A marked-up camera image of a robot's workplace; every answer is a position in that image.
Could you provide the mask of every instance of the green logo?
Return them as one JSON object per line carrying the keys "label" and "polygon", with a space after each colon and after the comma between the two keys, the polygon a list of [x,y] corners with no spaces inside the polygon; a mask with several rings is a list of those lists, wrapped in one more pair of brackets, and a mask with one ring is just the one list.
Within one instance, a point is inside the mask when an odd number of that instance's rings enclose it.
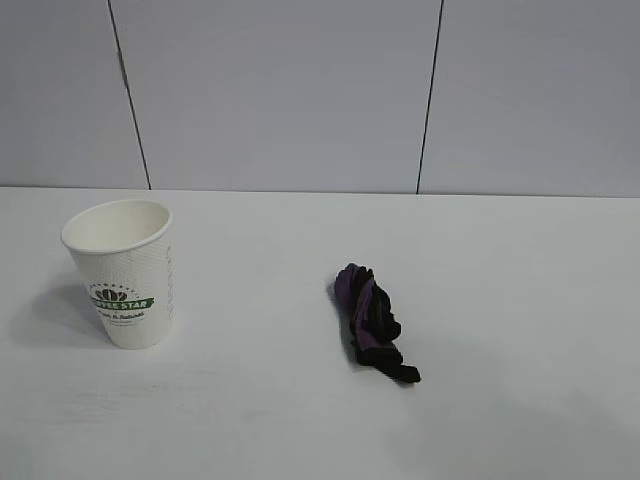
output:
{"label": "green logo", "polygon": [[[95,289],[94,287],[98,286],[108,286],[107,284],[101,285],[91,285],[91,289],[93,290],[93,295],[91,296],[91,301],[93,304],[101,309],[105,310],[144,310],[145,308],[151,307],[153,305],[154,298],[128,298],[129,295],[124,291],[116,291],[110,288],[104,288],[102,290]],[[135,297],[138,295],[129,288],[124,288],[120,285],[120,288],[123,290],[129,290],[134,294]]]}

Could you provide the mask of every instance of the white table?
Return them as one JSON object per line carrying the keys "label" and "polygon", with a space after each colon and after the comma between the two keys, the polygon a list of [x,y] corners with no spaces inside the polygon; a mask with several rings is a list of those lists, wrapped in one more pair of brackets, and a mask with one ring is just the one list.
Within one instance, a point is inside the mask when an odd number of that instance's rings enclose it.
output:
{"label": "white table", "polygon": [[[176,327],[106,340],[59,243],[175,213]],[[0,189],[0,478],[636,479],[640,200]],[[423,381],[349,363],[374,268]]]}

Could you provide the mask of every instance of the white paper cup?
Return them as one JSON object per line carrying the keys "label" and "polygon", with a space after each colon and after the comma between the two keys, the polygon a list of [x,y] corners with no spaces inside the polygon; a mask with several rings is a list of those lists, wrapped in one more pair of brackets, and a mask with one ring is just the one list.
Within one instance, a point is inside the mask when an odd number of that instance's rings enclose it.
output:
{"label": "white paper cup", "polygon": [[118,347],[160,342],[173,322],[169,209],[148,200],[90,208],[62,229],[91,301]]}

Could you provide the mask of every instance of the panel seam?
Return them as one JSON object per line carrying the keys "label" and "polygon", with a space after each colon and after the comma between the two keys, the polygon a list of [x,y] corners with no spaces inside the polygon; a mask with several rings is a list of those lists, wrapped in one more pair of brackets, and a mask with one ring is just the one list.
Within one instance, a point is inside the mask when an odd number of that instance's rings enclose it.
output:
{"label": "panel seam", "polygon": [[431,97],[433,96],[433,83],[436,76],[436,62],[438,61],[438,47],[440,46],[440,29],[442,28],[442,12],[444,10],[444,0],[440,0],[440,12],[438,14],[438,29],[436,30],[436,43],[433,49],[433,63],[431,64],[431,79],[429,80],[429,95],[427,97],[427,111],[424,118],[424,132],[422,133],[422,148],[420,150],[420,165],[418,166],[418,182],[416,184],[416,195],[420,194],[420,180],[422,178],[422,163],[427,143],[427,130],[429,128],[429,114],[431,113]]}
{"label": "panel seam", "polygon": [[133,127],[136,132],[136,138],[138,139],[138,148],[140,149],[140,158],[142,158],[142,168],[147,179],[147,187],[151,190],[151,177],[149,176],[149,167],[147,166],[147,158],[144,154],[144,148],[142,148],[142,137],[140,136],[140,127],[138,126],[138,117],[136,116],[136,109],[133,106],[133,97],[131,96],[131,85],[129,84],[129,78],[127,77],[127,69],[124,66],[124,55],[122,54],[122,48],[120,48],[120,37],[118,36],[118,29],[116,27],[116,20],[113,15],[113,6],[111,0],[107,0],[107,7],[109,8],[109,17],[111,18],[111,28],[113,29],[113,36],[116,42],[116,50],[118,53],[118,63],[120,64],[120,72],[122,74],[122,81],[124,82],[124,88],[127,90],[127,97],[129,99],[129,109],[131,110],[131,118],[133,119]]}

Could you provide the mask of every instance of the crumpled glove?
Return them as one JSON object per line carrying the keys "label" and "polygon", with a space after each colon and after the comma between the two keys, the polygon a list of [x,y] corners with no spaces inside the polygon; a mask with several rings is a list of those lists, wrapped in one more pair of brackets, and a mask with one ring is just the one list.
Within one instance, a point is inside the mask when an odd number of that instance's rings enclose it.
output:
{"label": "crumpled glove", "polygon": [[419,382],[418,369],[402,365],[402,354],[392,343],[400,335],[400,324],[391,313],[389,295],[376,284],[373,271],[350,263],[338,274],[334,291],[338,304],[351,318],[351,343],[358,363],[401,382]]}

